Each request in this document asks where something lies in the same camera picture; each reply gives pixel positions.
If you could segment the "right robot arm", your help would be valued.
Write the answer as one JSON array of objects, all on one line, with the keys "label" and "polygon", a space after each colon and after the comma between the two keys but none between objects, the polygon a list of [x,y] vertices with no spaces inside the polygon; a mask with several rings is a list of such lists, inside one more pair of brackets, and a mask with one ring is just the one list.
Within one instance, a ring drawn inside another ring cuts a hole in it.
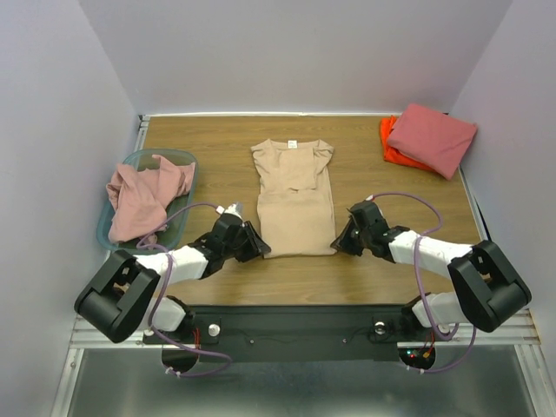
[{"label": "right robot arm", "polygon": [[403,226],[391,227],[372,198],[348,210],[349,221],[331,247],[414,267],[420,292],[400,317],[401,332],[419,339],[430,328],[469,323],[492,333],[532,300],[532,293],[500,247],[445,242]]}]

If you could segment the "beige t shirt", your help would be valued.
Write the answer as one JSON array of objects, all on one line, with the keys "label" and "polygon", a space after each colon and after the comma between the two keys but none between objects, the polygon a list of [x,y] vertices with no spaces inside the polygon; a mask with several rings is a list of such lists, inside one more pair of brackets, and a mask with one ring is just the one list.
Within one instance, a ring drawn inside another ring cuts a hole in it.
[{"label": "beige t shirt", "polygon": [[334,148],[322,140],[267,139],[251,153],[260,177],[261,237],[271,247],[265,257],[333,255],[336,227],[328,164]]}]

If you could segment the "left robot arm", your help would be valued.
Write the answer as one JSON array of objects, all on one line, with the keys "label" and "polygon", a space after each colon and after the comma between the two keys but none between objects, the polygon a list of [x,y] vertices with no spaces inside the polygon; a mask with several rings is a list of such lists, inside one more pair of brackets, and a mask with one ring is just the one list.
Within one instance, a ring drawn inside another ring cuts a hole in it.
[{"label": "left robot arm", "polygon": [[164,293],[172,279],[205,279],[229,259],[246,262],[270,251],[251,222],[223,213],[212,230],[177,250],[138,256],[125,250],[112,253],[77,296],[74,310],[114,343],[147,328],[150,316],[172,341],[183,342],[193,334],[194,322],[176,301],[167,299],[155,308],[154,293]]}]

